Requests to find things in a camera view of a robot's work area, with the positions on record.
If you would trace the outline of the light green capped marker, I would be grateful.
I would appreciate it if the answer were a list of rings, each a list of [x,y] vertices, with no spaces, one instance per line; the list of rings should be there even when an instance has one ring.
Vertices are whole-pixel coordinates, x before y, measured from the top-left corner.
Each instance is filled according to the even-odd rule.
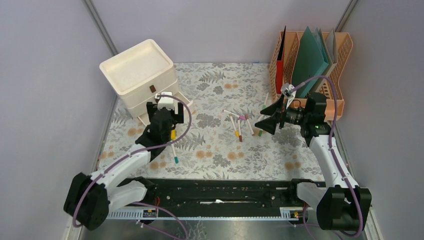
[[[265,95],[265,99],[263,101],[263,104],[262,104],[263,109],[267,107],[268,99],[269,99],[269,93],[267,92],[266,95]]]

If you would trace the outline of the teal capped white marker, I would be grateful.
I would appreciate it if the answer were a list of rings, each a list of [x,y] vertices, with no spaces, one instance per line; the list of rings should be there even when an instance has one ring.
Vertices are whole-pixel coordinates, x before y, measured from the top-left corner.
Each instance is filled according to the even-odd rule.
[[[171,144],[171,149],[172,149],[172,154],[173,154],[174,162],[176,164],[178,164],[179,163],[179,158],[178,158],[178,155],[177,155],[176,148],[175,148],[174,144]]]

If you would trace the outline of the cream drawer unit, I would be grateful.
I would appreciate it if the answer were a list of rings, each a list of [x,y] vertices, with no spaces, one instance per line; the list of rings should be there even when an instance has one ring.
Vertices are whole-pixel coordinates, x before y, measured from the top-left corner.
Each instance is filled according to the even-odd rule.
[[[99,69],[130,115],[145,126],[150,122],[146,103],[161,92],[171,92],[193,109],[193,101],[181,91],[173,61],[153,39],[103,61]]]

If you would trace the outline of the red file folder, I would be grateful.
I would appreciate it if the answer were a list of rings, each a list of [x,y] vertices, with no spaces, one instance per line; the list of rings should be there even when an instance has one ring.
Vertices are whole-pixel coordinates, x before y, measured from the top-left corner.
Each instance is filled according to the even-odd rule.
[[[285,51],[285,35],[286,35],[286,26],[281,33],[281,41],[278,47],[278,54],[276,58],[276,73],[275,73],[275,90],[278,95],[280,95],[281,87],[283,86],[283,71],[284,71],[284,51]]]

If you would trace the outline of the teal file folder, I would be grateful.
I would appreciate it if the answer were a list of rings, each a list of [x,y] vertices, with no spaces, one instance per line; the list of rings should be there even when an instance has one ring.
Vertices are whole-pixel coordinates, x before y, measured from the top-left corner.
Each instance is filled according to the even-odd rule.
[[[296,62],[293,69],[291,84],[295,87],[309,78],[315,77],[321,59],[320,49],[309,27],[305,29],[299,41]]]

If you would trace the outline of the beige file folder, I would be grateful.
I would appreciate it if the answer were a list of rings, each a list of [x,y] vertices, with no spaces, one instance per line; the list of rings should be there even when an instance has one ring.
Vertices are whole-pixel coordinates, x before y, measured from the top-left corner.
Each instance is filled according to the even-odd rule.
[[[321,28],[316,28],[313,36],[321,53],[320,65],[314,75],[329,77],[338,64],[337,41],[334,29],[325,37]]]

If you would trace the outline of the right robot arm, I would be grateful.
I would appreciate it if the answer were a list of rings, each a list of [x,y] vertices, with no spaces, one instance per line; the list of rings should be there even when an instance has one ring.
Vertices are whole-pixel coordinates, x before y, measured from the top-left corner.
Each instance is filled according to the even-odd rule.
[[[301,136],[313,152],[324,176],[326,189],[318,188],[310,181],[301,181],[287,191],[287,201],[293,206],[303,202],[316,211],[316,219],[322,230],[333,230],[355,235],[365,227],[372,195],[361,188],[343,164],[337,148],[334,130],[325,120],[327,98],[321,93],[311,93],[305,106],[290,107],[294,97],[284,93],[261,110],[263,120],[255,126],[270,134],[285,123],[300,126]]]

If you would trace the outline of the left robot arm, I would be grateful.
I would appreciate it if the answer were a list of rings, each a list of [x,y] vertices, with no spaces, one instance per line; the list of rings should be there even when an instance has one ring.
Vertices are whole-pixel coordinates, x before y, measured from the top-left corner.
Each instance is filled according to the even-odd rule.
[[[90,174],[75,175],[70,184],[63,210],[72,217],[75,228],[98,228],[110,212],[129,204],[152,204],[155,192],[140,180],[123,181],[136,169],[149,164],[172,145],[172,131],[184,123],[185,114],[192,119],[186,103],[176,99],[177,109],[171,103],[147,102],[149,124],[126,154],[104,169]]]

